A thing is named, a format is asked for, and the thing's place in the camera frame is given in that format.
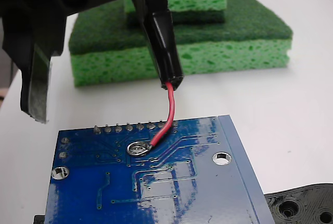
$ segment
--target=table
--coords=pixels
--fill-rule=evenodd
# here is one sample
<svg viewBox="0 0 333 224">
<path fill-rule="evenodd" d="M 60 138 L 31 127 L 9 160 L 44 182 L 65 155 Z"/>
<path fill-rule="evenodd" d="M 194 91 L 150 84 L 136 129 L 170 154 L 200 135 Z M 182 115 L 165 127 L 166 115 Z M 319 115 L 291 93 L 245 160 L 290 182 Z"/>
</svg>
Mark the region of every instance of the table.
<svg viewBox="0 0 333 224">
<path fill-rule="evenodd" d="M 175 119 L 230 114 L 264 193 L 333 183 L 333 0 L 259 1 L 294 31 L 288 68 L 187 76 Z M 48 124 L 20 111 L 20 74 L 0 109 L 2 223 L 45 213 L 59 130 L 167 118 L 159 80 L 74 88 L 67 42 L 75 18 L 62 56 L 52 58 Z"/>
</svg>

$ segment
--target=blue circuit board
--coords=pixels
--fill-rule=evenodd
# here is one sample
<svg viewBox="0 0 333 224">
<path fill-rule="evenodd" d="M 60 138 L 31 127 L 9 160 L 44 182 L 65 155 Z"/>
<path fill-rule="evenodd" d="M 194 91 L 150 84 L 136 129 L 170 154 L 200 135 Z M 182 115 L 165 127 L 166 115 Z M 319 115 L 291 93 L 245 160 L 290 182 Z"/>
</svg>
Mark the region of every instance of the blue circuit board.
<svg viewBox="0 0 333 224">
<path fill-rule="evenodd" d="M 149 142 L 160 130 L 59 132 L 45 223 L 274 223 L 229 116 L 176 121 L 142 157 L 132 142 Z M 216 154 L 227 160 L 216 163 Z"/>
</svg>

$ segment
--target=red plastic part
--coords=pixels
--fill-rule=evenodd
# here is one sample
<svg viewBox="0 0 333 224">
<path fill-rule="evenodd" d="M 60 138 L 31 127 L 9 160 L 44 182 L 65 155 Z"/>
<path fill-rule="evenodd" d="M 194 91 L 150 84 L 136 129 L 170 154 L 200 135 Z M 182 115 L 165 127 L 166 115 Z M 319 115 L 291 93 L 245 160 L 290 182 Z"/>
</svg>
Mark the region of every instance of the red plastic part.
<svg viewBox="0 0 333 224">
<path fill-rule="evenodd" d="M 169 116 L 168 120 L 166 121 L 166 124 L 164 127 L 153 137 L 153 139 L 150 142 L 150 145 L 156 146 L 156 144 L 161 140 L 161 138 L 167 133 L 167 131 L 171 128 L 173 118 L 175 116 L 175 99 L 173 97 L 173 87 L 170 82 L 166 82 L 166 87 L 168 88 L 168 95 L 169 95 Z"/>
</svg>

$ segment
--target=hole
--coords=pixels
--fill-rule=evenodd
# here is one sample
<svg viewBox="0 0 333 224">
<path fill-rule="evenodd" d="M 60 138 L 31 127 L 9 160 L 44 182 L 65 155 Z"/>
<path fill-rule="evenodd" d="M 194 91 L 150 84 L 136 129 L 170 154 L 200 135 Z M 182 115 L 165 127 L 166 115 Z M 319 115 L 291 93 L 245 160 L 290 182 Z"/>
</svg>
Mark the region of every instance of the hole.
<svg viewBox="0 0 333 224">
<path fill-rule="evenodd" d="M 286 201 L 279 206 L 279 211 L 284 217 L 291 218 L 298 213 L 299 208 L 295 202 Z"/>
<path fill-rule="evenodd" d="M 69 169 L 67 167 L 57 167 L 51 172 L 51 176 L 55 180 L 63 180 L 69 175 Z"/>
<path fill-rule="evenodd" d="M 320 216 L 322 223 L 332 223 L 333 216 L 329 212 L 323 212 Z"/>
<path fill-rule="evenodd" d="M 225 152 L 219 152 L 213 155 L 213 161 L 217 165 L 228 165 L 231 162 L 231 155 Z"/>
</svg>

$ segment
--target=green sponge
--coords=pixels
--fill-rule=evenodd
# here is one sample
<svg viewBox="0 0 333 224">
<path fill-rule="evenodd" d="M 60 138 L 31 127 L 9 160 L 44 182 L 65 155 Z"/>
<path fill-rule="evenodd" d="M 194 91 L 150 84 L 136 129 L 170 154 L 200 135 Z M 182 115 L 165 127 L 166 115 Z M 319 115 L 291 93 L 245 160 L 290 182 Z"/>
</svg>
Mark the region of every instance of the green sponge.
<svg viewBox="0 0 333 224">
<path fill-rule="evenodd" d="M 285 67 L 292 31 L 256 0 L 228 0 L 226 22 L 176 25 L 185 75 Z M 79 14 L 69 43 L 76 86 L 157 77 L 140 29 L 128 29 L 123 1 Z"/>
<path fill-rule="evenodd" d="M 168 0 L 174 24 L 223 22 L 227 0 Z M 132 0 L 124 0 L 127 24 L 138 24 Z"/>
</svg>

